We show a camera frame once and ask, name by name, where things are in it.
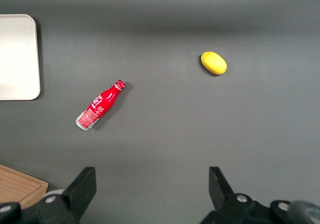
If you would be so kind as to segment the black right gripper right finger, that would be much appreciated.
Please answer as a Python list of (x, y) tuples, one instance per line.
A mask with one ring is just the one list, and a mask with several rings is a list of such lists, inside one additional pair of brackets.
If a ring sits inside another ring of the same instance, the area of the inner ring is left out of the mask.
[(208, 190), (217, 212), (250, 212), (251, 199), (235, 193), (219, 167), (209, 168)]

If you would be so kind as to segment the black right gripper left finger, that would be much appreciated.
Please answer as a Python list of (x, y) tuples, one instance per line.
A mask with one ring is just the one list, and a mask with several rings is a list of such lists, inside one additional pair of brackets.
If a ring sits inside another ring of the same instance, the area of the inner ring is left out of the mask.
[(85, 167), (72, 183), (63, 191), (71, 214), (77, 221), (81, 219), (97, 192), (96, 169)]

